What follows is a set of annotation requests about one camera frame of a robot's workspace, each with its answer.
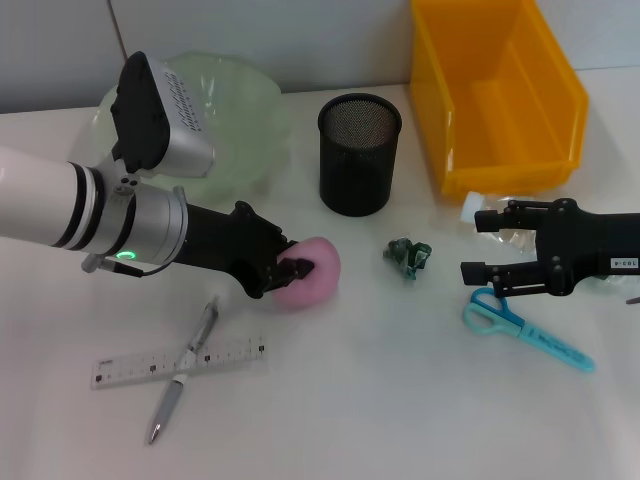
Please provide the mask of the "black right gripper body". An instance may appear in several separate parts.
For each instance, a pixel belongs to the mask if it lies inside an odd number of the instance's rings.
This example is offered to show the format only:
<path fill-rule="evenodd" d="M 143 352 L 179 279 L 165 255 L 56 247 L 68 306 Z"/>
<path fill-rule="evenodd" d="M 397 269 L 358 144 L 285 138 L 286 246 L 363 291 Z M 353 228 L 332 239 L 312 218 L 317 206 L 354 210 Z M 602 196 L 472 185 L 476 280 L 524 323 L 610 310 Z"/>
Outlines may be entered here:
<path fill-rule="evenodd" d="M 547 292 L 567 296 L 588 277 L 639 274 L 639 215 L 594 214 L 562 198 L 546 204 L 537 260 Z"/>

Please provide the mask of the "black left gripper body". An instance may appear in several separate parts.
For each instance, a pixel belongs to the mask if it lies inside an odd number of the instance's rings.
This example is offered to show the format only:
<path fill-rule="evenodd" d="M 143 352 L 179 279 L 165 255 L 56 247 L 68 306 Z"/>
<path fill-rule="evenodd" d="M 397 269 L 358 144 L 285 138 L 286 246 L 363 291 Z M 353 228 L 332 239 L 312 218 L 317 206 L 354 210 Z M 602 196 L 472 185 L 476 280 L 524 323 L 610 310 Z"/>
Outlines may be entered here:
<path fill-rule="evenodd" d="M 189 204 L 188 227 L 179 264 L 230 275 L 253 299 L 283 288 L 277 284 L 279 255 L 293 246 L 282 229 L 243 201 L 229 214 Z"/>

